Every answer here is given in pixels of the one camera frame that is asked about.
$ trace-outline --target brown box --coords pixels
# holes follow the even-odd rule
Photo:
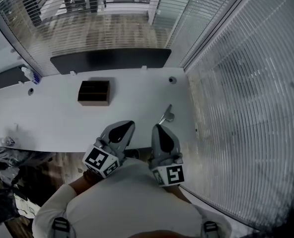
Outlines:
[[[82,106],[108,106],[109,81],[83,81],[78,91],[77,101]]]

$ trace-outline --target long sleeve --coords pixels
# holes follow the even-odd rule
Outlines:
[[[41,207],[33,220],[32,231],[35,238],[51,237],[52,223],[56,217],[66,218],[68,203],[76,197],[76,192],[67,184],[62,185]]]

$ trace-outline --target person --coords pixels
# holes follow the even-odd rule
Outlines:
[[[202,237],[212,219],[223,237],[231,233],[229,223],[192,205],[178,186],[159,187],[148,163],[133,158],[106,179],[87,170],[62,185],[35,217],[34,237],[52,237],[57,217],[69,222],[71,238]]]

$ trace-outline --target white cube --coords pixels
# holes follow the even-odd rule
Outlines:
[[[94,145],[91,145],[86,151],[82,162],[94,173],[97,175],[106,178],[113,171],[115,171],[119,166],[119,159],[98,148]]]
[[[152,170],[159,186],[172,186],[185,181],[182,164],[157,167]]]

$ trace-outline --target white table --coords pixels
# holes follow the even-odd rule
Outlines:
[[[170,84],[168,78],[177,78]],[[83,80],[110,79],[108,107],[84,107],[77,102]],[[33,95],[28,90],[33,87]],[[0,138],[17,137],[21,149],[84,152],[103,129],[133,120],[130,148],[149,147],[152,127],[169,104],[175,120],[165,122],[181,143],[195,140],[195,125],[186,76],[181,68],[124,69],[55,75],[39,85],[27,82],[0,89]]]

